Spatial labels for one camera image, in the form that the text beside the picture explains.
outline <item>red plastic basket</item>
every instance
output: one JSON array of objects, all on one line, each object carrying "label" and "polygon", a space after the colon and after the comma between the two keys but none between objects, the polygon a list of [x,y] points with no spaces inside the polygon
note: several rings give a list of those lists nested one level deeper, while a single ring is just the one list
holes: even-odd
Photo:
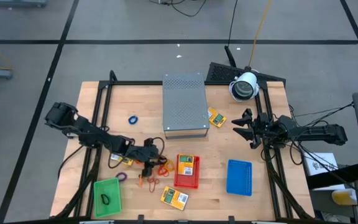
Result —
[{"label": "red plastic basket", "polygon": [[193,175],[178,175],[179,155],[177,155],[177,166],[175,168],[175,187],[183,187],[189,189],[198,189],[198,177],[200,176],[200,157],[194,157],[194,173]]}]

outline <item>metal box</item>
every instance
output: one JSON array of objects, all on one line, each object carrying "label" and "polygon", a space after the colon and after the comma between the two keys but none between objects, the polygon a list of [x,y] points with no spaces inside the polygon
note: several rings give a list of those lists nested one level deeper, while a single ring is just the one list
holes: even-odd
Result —
[{"label": "metal box", "polygon": [[202,138],[209,129],[204,76],[165,74],[163,130],[167,139]]}]

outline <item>white camera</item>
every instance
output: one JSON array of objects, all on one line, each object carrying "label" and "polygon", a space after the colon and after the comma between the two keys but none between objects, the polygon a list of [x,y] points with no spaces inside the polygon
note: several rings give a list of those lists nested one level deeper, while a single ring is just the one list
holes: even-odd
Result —
[{"label": "white camera", "polygon": [[252,72],[245,72],[235,77],[229,85],[229,91],[237,102],[252,99],[259,92],[256,76]]}]

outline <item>gray floor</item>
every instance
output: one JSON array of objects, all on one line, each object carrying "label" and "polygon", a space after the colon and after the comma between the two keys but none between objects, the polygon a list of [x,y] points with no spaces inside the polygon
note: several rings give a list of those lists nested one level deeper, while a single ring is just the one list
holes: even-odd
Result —
[{"label": "gray floor", "polygon": [[[43,9],[0,9],[0,39],[58,40],[72,0],[49,0]],[[233,39],[253,39],[267,1],[239,1]],[[192,12],[200,1],[178,8]],[[348,1],[358,25],[358,1]],[[208,0],[194,18],[148,0],[80,0],[68,39],[225,39],[234,0]],[[261,39],[356,40],[339,1],[274,1]],[[0,45],[14,65],[14,78],[0,80],[0,204],[23,145],[56,45]],[[238,67],[251,45],[231,45]],[[160,80],[164,73],[202,72],[210,62],[228,64],[222,44],[65,45],[41,118],[55,101],[75,104],[81,82],[107,79]],[[287,79],[296,114],[346,105],[358,91],[358,45],[258,45],[252,66]],[[299,118],[302,124],[313,117]],[[308,148],[333,152],[340,164],[358,163],[358,130],[352,108],[327,119],[345,127],[343,147],[318,143]],[[40,119],[6,221],[47,218],[66,139]]]}]

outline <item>blue rubber band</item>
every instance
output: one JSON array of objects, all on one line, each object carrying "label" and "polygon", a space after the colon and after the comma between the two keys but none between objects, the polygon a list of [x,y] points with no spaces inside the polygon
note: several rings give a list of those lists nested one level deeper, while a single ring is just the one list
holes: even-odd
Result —
[{"label": "blue rubber band", "polygon": [[128,122],[129,124],[136,124],[137,122],[137,116],[131,116],[129,119],[128,119]]}]

